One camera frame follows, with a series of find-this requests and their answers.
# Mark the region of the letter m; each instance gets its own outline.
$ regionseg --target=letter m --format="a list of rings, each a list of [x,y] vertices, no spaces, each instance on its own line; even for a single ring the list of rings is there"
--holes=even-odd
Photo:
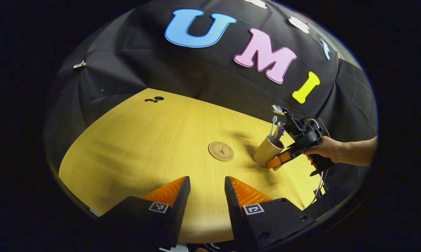
[[[274,64],[265,74],[272,81],[279,84],[283,83],[283,76],[293,59],[296,59],[296,54],[286,47],[273,52],[271,38],[268,34],[255,28],[251,28],[249,31],[252,33],[251,40],[242,54],[234,56],[234,60],[245,67],[253,67],[252,59],[257,53],[257,71],[261,72]]]

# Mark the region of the blue letter u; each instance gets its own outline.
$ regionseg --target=blue letter u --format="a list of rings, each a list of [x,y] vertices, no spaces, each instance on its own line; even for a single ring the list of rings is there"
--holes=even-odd
[[[173,44],[187,47],[206,47],[217,43],[226,27],[237,21],[231,16],[214,13],[211,17],[215,21],[213,21],[207,34],[195,37],[187,34],[187,29],[193,22],[193,19],[201,16],[204,12],[197,9],[179,9],[175,10],[173,14],[175,16],[165,30],[165,37]]]

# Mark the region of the cup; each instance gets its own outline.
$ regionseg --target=cup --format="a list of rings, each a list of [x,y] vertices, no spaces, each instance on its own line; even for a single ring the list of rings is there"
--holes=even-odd
[[[254,161],[262,167],[265,167],[266,162],[275,158],[285,148],[281,141],[277,142],[276,145],[273,145],[268,139],[268,136],[266,136],[265,140],[263,140],[261,145],[255,150],[254,155],[252,155]]]

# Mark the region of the handle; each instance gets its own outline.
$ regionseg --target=handle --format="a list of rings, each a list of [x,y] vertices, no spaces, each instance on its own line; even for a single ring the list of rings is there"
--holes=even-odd
[[[330,160],[328,157],[323,157],[319,154],[311,154],[309,155],[313,159],[313,163],[315,164],[316,171],[313,171],[310,176],[314,176],[316,174],[321,173],[324,170],[332,167],[335,163]]]

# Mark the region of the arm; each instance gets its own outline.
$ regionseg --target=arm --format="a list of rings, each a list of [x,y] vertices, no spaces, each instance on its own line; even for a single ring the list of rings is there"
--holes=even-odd
[[[310,147],[304,151],[304,155],[319,154],[325,158],[330,158],[333,163],[346,163],[355,166],[368,166],[377,149],[377,136],[359,142],[338,142],[327,136],[323,136],[318,146]],[[307,158],[313,165],[310,156]]]

